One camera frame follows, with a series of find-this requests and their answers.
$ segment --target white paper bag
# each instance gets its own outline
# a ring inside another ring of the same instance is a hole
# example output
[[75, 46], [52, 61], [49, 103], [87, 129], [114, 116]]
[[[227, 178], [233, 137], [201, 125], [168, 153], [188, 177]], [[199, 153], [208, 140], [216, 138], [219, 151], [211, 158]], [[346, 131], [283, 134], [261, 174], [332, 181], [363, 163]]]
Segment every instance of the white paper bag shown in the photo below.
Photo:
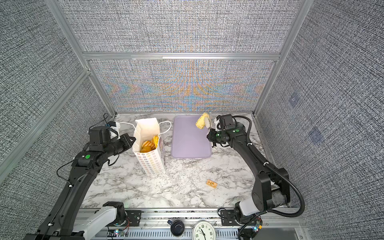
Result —
[[[137, 126], [133, 136], [136, 138], [132, 146], [132, 151], [135, 153], [139, 163], [143, 167], [147, 175], [157, 175], [166, 171], [164, 165], [164, 144], [160, 133], [160, 125], [156, 118], [145, 118], [136, 120]], [[153, 136], [159, 136], [157, 148], [150, 152], [142, 153], [141, 145], [145, 141], [151, 141]]]

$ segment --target clock face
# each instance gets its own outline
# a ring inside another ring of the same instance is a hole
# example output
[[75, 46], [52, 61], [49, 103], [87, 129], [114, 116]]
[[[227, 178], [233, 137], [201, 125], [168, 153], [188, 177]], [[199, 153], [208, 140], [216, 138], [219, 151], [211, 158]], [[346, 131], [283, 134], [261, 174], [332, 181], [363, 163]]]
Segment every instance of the clock face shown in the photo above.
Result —
[[206, 221], [198, 222], [192, 233], [193, 240], [216, 240], [214, 227]]

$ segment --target woven fabric panel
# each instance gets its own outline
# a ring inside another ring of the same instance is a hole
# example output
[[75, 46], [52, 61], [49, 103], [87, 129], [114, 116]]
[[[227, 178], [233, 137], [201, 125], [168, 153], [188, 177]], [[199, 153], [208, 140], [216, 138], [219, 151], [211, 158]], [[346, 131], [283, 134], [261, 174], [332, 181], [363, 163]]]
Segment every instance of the woven fabric panel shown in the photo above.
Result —
[[[89, 141], [88, 128], [103, 119], [103, 103], [86, 79], [0, 185], [0, 238], [35, 233], [48, 216], [65, 181], [56, 169], [72, 160]], [[59, 173], [67, 177], [68, 168]], [[22, 226], [17, 234], [15, 226]]]
[[316, 0], [258, 115], [314, 240], [383, 238], [383, 12]]
[[252, 111], [273, 61], [91, 60], [117, 112]]
[[0, 9], [1, 162], [83, 68], [44, 0]]
[[280, 52], [301, 0], [59, 0], [85, 51]]

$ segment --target blue patch on wall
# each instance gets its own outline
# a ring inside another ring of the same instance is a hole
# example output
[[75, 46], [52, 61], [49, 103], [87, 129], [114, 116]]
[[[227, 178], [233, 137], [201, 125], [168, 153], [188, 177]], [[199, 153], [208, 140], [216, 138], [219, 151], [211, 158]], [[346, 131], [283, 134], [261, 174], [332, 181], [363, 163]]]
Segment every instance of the blue patch on wall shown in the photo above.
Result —
[[300, 97], [298, 93], [292, 93], [289, 103], [292, 105], [292, 107], [296, 107], [297, 103], [299, 102]]
[[309, 133], [310, 139], [314, 144], [318, 144], [323, 140], [323, 135], [321, 134], [320, 130], [314, 126], [312, 130]]

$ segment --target white rope handle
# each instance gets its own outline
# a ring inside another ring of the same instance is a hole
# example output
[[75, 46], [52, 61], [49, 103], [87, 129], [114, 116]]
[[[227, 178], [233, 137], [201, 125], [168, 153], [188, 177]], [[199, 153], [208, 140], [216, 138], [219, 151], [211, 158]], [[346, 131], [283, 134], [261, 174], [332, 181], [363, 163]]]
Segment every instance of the white rope handle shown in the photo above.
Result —
[[161, 122], [161, 123], [159, 123], [159, 125], [162, 124], [162, 123], [165, 123], [165, 122], [168, 122], [168, 123], [170, 124], [170, 126], [169, 126], [169, 128], [168, 128], [167, 131], [159, 133], [158, 137], [160, 137], [160, 134], [163, 134], [163, 133], [168, 132], [168, 131], [170, 130], [170, 128], [172, 127], [172, 123], [171, 123], [170, 121], [164, 121], [164, 122]]
[[135, 125], [133, 125], [132, 123], [129, 123], [129, 122], [120, 122], [120, 123], [130, 124], [130, 125], [132, 125], [132, 126], [135, 128], [135, 130], [136, 130]]

